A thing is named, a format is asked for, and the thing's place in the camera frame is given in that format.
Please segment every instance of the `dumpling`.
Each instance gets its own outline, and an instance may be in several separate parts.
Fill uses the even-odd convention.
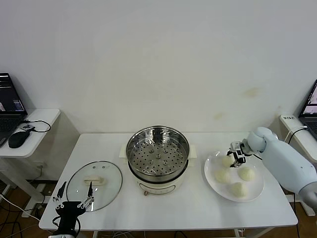
[[[248,195],[248,188],[241,182],[232,184],[230,189],[236,197],[245,197]]]
[[[231,165],[233,165],[234,163],[234,157],[233,157],[233,154],[231,155],[225,155],[222,157],[222,165],[229,168]]]
[[[230,182],[230,172],[228,169],[220,169],[214,173],[216,180],[221,183],[229,183]]]
[[[238,175],[244,181],[252,181],[255,179],[256,174],[250,167],[243,167],[238,170]]]

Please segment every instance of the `white plate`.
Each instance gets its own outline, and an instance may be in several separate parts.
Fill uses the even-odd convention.
[[[246,163],[239,168],[230,168],[230,183],[220,183],[216,180],[214,172],[224,168],[221,158],[226,155],[224,152],[216,152],[210,155],[205,162],[205,176],[210,186],[221,196],[235,202],[250,202],[257,199],[264,189],[264,179],[261,171],[253,163],[254,157],[246,157]],[[255,171],[256,177],[253,181],[242,180],[238,175],[238,170],[243,167],[250,167]],[[230,185],[235,182],[243,182],[248,188],[248,195],[245,197],[236,197],[230,191]]]

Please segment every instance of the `laptop screen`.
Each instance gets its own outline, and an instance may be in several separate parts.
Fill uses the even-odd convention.
[[[9,74],[0,73],[0,114],[26,113]]]
[[[300,116],[314,116],[317,117],[317,80],[313,89],[304,105]]]

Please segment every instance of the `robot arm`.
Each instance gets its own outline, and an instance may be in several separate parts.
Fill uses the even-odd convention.
[[[233,153],[238,167],[241,157],[259,152],[263,164],[282,187],[300,194],[303,201],[317,212],[317,173],[314,166],[289,144],[277,139],[265,127],[251,131],[242,142],[232,142],[229,154]]]

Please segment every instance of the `white shelf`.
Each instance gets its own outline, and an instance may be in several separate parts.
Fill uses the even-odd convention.
[[[296,127],[303,126],[303,124],[294,115],[281,115],[280,120],[288,131],[293,129],[293,133],[298,130]],[[302,130],[296,133],[293,136],[293,139],[300,145],[311,162],[317,162],[317,141],[309,131]]]
[[[57,119],[60,114],[59,109],[28,109],[28,116],[26,119],[28,120],[43,120],[46,121],[51,126]],[[46,130],[49,128],[48,125],[37,122],[31,123],[36,127],[36,130]],[[18,128],[15,132],[22,131],[22,129]],[[46,133],[37,133],[31,132],[30,136],[25,140],[24,144],[19,147],[12,149],[8,145],[8,141],[0,147],[0,157],[1,158],[26,158],[31,156]]]

